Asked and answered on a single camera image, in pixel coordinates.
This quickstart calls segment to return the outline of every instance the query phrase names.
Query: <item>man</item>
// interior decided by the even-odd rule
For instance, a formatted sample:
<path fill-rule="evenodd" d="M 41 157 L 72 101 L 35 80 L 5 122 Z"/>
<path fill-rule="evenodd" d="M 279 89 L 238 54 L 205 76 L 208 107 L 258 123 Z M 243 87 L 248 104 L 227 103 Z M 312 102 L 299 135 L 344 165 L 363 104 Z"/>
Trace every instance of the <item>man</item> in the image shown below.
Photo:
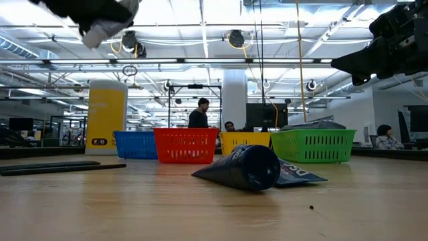
<path fill-rule="evenodd" d="M 236 130 L 235 130 L 235 125 L 233 124 L 233 122 L 231 122 L 231 121 L 227 121 L 226 123 L 225 123 L 225 128 L 226 128 L 226 131 L 227 132 L 235 132 Z"/>
<path fill-rule="evenodd" d="M 207 110 L 209 101 L 201 98 L 198 102 L 198 108 L 189 115 L 189 128 L 208 128 Z"/>

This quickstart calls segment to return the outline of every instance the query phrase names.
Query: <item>red basket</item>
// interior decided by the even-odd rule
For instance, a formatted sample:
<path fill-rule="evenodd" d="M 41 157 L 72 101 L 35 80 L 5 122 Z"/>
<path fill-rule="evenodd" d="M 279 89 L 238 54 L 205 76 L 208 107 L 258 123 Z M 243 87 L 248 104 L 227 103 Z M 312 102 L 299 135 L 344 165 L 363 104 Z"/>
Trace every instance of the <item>red basket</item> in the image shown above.
<path fill-rule="evenodd" d="M 210 164 L 216 138 L 217 129 L 154 129 L 161 163 Z"/>

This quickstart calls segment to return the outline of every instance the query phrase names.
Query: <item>plastic basket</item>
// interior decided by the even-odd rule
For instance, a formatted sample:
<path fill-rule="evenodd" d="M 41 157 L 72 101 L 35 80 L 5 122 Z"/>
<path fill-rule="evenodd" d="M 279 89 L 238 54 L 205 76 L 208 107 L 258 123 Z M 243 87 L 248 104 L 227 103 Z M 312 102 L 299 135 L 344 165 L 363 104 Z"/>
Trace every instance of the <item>plastic basket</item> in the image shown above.
<path fill-rule="evenodd" d="M 224 156 L 232 153 L 237 145 L 263 145 L 269 147 L 270 133 L 220 133 L 221 152 Z"/>
<path fill-rule="evenodd" d="M 154 130 L 161 163 L 210 164 L 214 160 L 217 129 Z"/>
<path fill-rule="evenodd" d="M 158 159 L 152 131 L 115 131 L 118 156 L 125 159 Z"/>
<path fill-rule="evenodd" d="M 272 133 L 276 155 L 299 163 L 341 163 L 350 159 L 356 130 L 292 130 Z"/>

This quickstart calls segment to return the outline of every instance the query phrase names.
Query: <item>green basket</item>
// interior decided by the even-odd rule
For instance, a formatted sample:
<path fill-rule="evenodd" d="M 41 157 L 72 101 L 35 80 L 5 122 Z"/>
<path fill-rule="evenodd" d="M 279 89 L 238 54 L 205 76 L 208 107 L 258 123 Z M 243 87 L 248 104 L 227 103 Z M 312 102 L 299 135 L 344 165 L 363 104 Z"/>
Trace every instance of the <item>green basket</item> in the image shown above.
<path fill-rule="evenodd" d="M 292 130 L 272 133 L 276 155 L 298 163 L 341 163 L 350 158 L 356 130 Z"/>

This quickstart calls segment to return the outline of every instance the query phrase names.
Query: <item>person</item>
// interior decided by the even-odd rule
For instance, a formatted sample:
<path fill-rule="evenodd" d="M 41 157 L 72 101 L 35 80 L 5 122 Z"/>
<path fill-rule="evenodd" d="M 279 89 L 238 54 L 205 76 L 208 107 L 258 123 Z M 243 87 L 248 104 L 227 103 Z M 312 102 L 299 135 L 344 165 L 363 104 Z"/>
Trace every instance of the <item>person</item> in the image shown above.
<path fill-rule="evenodd" d="M 233 122 L 231 122 L 231 121 L 227 121 L 226 123 L 225 123 L 225 128 L 226 128 L 226 131 L 227 132 L 235 132 L 236 130 L 235 130 L 235 125 L 233 124 Z"/>
<path fill-rule="evenodd" d="M 208 128 L 207 111 L 209 101 L 201 98 L 198 102 L 198 108 L 189 115 L 189 128 Z"/>
<path fill-rule="evenodd" d="M 393 137 L 393 129 L 389 125 L 381 125 L 377 129 L 376 146 L 377 149 L 399 150 L 404 149 L 404 145 Z"/>

